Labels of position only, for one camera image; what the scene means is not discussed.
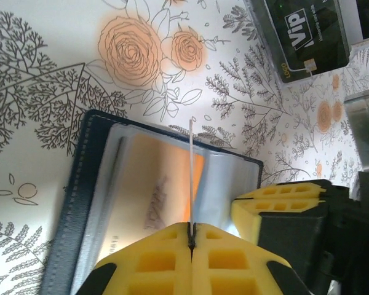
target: black card holder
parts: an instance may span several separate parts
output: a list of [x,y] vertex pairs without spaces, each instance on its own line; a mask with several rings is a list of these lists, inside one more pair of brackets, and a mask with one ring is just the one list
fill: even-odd
[[[187,137],[175,132],[151,127],[105,112],[91,110],[86,113],[40,294],[70,294],[105,143],[109,130],[114,124],[135,125],[152,132],[189,142]],[[258,187],[260,186],[261,172],[263,171],[262,161],[244,157],[208,144],[200,142],[194,142],[194,144],[212,151],[234,154],[258,164],[260,166]]]

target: card holder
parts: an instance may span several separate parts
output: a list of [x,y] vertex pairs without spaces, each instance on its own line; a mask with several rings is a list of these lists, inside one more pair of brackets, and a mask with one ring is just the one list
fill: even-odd
[[[121,125],[131,125],[132,128],[137,128],[141,132],[151,132],[154,136],[160,136],[165,140],[176,140],[184,145],[188,145],[189,142],[187,137],[175,132],[101,111],[91,110],[85,115],[57,232],[42,281],[41,294],[74,294],[77,286],[83,282],[83,276],[79,274],[90,271],[95,263],[95,261],[91,263],[93,259],[89,259],[89,257],[95,257],[96,253],[99,252],[98,247],[101,245],[98,243],[93,245],[93,240],[101,239],[105,234],[104,229],[99,228],[100,223],[97,222],[97,216],[99,216],[98,213],[107,210],[106,206],[108,205],[105,202],[98,202],[98,199],[103,198],[108,193],[114,169],[118,165],[112,159],[121,159],[123,152],[121,147],[125,145],[125,136],[121,136],[119,133],[117,138],[111,135],[108,138],[114,124],[120,124],[116,125],[115,128],[120,128]],[[261,161],[200,142],[194,142],[194,146],[196,149],[232,155],[235,158],[255,163],[259,169],[258,176],[253,181],[256,183],[256,187],[260,186],[263,167]],[[205,188],[206,184],[200,183],[199,190],[202,191]],[[202,204],[197,204],[197,207],[198,210],[201,210]]]

